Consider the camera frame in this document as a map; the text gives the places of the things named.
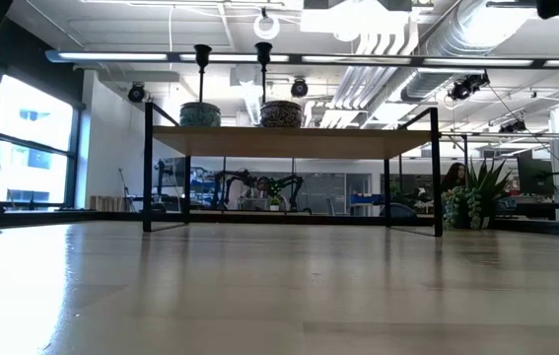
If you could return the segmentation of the silver ventilation duct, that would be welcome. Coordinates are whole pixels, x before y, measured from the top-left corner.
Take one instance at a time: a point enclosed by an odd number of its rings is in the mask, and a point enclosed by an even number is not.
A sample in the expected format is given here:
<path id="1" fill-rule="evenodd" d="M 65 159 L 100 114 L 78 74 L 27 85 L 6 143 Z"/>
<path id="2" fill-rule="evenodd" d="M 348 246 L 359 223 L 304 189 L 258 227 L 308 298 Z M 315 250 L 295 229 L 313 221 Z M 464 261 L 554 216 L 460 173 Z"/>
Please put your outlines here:
<path id="1" fill-rule="evenodd" d="M 419 46 L 425 56 L 485 56 L 509 39 L 533 16 L 530 8 L 488 6 L 497 0 L 461 0 L 437 29 Z M 441 89 L 450 73 L 399 70 L 405 80 L 400 98 L 421 102 Z"/>

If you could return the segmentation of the black aluminium rig frame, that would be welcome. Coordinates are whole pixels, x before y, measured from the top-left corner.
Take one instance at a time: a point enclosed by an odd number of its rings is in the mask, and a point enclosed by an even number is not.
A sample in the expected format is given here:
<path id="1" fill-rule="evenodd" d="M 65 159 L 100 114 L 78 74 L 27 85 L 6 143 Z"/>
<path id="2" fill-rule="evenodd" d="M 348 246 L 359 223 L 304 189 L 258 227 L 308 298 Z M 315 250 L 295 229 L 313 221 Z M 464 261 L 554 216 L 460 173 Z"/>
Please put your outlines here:
<path id="1" fill-rule="evenodd" d="M 195 63 L 190 52 L 129 51 L 58 51 L 48 50 L 45 57 L 52 63 Z M 497 57 L 497 56 L 425 56 L 425 55 L 356 55 L 356 54 L 271 54 L 271 62 L 286 65 L 327 65 L 361 67 L 397 67 L 417 69 L 501 69 L 559 70 L 559 58 Z M 256 54 L 210 53 L 211 63 L 258 63 Z"/>

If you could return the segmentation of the black computer monitor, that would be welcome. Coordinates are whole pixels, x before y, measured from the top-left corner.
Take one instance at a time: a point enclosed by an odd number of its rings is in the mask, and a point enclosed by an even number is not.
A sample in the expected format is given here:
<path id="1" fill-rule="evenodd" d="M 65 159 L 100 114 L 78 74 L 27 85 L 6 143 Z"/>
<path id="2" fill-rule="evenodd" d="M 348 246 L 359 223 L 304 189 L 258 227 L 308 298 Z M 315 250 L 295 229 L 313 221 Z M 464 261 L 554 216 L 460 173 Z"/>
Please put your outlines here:
<path id="1" fill-rule="evenodd" d="M 520 179 L 520 193 L 552 197 L 554 184 L 552 164 L 548 160 L 535 159 L 531 151 L 518 154 L 518 173 Z"/>

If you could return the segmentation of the teal mosaic tealight holder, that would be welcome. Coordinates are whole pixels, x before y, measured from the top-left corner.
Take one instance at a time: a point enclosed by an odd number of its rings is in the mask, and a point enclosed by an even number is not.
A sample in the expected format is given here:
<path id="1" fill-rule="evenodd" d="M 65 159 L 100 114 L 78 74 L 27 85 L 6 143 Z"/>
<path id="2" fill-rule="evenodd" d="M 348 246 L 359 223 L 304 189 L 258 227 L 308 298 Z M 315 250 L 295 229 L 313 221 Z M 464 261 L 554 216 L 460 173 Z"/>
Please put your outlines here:
<path id="1" fill-rule="evenodd" d="M 186 103 L 180 107 L 179 124 L 181 126 L 221 126 L 221 111 L 208 103 Z"/>

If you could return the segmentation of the wooden shelf with black frame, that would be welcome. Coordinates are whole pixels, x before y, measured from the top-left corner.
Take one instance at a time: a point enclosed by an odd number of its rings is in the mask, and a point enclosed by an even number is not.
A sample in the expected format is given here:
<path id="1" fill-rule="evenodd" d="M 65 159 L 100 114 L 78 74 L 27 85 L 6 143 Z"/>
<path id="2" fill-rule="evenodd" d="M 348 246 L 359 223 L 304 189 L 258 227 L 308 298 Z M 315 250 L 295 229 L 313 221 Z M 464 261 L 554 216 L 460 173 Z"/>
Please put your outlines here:
<path id="1" fill-rule="evenodd" d="M 390 160 L 424 143 L 431 146 L 431 172 L 434 202 L 434 236 L 444 232 L 441 198 L 441 155 L 439 113 L 435 107 L 420 112 L 395 130 L 322 129 L 322 128 L 256 128 L 256 127 L 180 127 L 176 124 L 154 124 L 158 113 L 168 121 L 173 119 L 161 107 L 145 104 L 143 143 L 143 231 L 152 231 L 152 171 L 153 140 L 184 155 L 185 201 L 181 218 L 185 224 L 190 216 L 191 158 L 269 158 L 322 160 L 381 160 L 384 174 L 389 175 Z"/>

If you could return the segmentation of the brown mosaic tealight holder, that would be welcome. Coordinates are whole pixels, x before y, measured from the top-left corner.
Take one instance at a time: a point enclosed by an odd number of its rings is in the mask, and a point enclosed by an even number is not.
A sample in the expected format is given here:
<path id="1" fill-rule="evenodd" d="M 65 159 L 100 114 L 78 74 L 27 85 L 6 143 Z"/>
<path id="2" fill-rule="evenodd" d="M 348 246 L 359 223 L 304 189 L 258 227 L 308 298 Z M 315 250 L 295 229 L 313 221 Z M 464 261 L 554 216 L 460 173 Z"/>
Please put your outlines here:
<path id="1" fill-rule="evenodd" d="M 303 112 L 300 105 L 289 101 L 272 101 L 261 106 L 262 127 L 300 128 Z"/>

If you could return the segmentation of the stack of wooden blocks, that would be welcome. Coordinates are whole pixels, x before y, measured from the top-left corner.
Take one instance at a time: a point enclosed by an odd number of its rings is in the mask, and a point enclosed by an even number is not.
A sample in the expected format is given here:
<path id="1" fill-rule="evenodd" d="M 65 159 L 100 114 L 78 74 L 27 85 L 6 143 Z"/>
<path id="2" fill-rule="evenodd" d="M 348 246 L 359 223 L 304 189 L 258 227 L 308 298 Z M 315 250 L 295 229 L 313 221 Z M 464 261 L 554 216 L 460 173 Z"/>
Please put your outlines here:
<path id="1" fill-rule="evenodd" d="M 125 202 L 122 197 L 91 195 L 89 207 L 99 212 L 124 212 Z"/>

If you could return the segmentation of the tall black candlestick holder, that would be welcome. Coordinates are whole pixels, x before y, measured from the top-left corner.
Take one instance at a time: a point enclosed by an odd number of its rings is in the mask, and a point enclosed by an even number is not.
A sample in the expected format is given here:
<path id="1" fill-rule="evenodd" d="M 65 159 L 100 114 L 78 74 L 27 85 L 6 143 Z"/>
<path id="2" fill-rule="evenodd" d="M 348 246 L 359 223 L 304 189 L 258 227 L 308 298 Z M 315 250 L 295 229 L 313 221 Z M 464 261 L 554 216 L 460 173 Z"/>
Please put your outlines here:
<path id="1" fill-rule="evenodd" d="M 273 48 L 272 44 L 266 41 L 258 42 L 255 45 L 257 62 L 260 64 L 261 87 L 262 87 L 261 101 L 263 103 L 266 102 L 266 73 L 267 73 L 267 66 L 271 62 L 272 48 Z"/>
<path id="2" fill-rule="evenodd" d="M 194 46 L 195 50 L 195 63 L 199 68 L 199 93 L 198 101 L 202 103 L 204 101 L 204 75 L 205 69 L 210 61 L 210 53 L 212 48 L 206 44 L 196 44 Z"/>

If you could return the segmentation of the green potted succulent plant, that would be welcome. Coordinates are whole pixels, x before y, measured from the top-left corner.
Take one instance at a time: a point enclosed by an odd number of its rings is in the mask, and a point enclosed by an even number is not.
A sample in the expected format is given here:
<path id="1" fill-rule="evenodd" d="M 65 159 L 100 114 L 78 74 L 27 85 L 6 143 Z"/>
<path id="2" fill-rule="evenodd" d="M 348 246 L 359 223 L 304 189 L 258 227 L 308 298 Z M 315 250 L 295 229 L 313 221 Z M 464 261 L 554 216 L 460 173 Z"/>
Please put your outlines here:
<path id="1" fill-rule="evenodd" d="M 500 199 L 507 196 L 510 172 L 505 161 L 484 160 L 478 169 L 465 165 L 466 185 L 442 193 L 446 229 L 481 230 L 495 218 Z"/>

